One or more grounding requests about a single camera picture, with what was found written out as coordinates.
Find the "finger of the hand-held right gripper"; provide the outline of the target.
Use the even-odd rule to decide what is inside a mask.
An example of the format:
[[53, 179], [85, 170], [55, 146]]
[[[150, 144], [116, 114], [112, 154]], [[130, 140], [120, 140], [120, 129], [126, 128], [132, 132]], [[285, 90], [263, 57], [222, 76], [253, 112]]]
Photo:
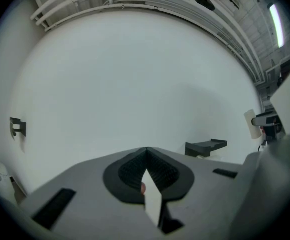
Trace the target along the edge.
[[262, 113], [253, 118], [251, 124], [256, 127], [272, 127], [279, 124], [279, 116], [275, 112]]

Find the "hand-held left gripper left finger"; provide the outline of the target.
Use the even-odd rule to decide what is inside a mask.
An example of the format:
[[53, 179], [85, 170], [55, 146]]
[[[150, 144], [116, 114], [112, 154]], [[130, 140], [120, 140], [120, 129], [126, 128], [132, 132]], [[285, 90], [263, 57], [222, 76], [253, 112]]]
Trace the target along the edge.
[[60, 189], [71, 189], [76, 194], [51, 229], [56, 235], [71, 240], [159, 239], [160, 230], [144, 205], [123, 203], [104, 185], [105, 169], [132, 152], [122, 151], [72, 166], [28, 195], [21, 210], [33, 217]]

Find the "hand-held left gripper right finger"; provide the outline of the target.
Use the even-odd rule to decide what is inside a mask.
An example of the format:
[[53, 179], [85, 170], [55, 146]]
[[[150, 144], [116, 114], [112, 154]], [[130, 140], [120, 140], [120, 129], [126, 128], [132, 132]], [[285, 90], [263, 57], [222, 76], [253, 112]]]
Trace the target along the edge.
[[147, 239], [232, 240], [259, 156], [252, 153], [243, 164], [233, 164], [147, 148], [147, 164], [162, 194], [159, 229]]

